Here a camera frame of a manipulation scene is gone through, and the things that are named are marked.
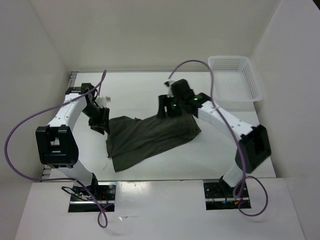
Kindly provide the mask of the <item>olive green shorts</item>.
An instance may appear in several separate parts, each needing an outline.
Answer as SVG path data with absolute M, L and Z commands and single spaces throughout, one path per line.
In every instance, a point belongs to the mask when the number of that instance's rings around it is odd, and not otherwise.
M 109 120 L 109 128 L 106 150 L 116 173 L 189 143 L 201 133 L 194 117 L 185 112 L 165 119 L 115 117 Z

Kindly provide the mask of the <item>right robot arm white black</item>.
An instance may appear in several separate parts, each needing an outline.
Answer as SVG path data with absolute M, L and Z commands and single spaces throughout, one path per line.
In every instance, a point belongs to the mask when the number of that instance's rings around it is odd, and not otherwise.
M 230 197 L 237 191 L 243 176 L 252 173 L 272 153 L 267 129 L 235 117 L 201 92 L 195 94 L 185 79 L 164 83 L 167 94 L 158 97 L 159 119 L 178 118 L 184 113 L 205 121 L 235 141 L 237 151 L 234 163 L 220 178 L 219 191 Z

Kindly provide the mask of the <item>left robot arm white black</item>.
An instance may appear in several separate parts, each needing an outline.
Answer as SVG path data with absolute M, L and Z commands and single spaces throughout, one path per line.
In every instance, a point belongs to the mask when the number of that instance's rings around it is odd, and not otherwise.
M 110 133 L 110 110 L 105 100 L 99 104 L 97 98 L 98 91 L 90 83 L 68 88 L 64 106 L 46 126 L 39 126 L 35 131 L 40 162 L 71 178 L 75 192 L 89 200 L 99 196 L 100 187 L 95 174 L 80 162 L 73 129 L 80 114 L 84 113 L 91 130 L 102 135 Z

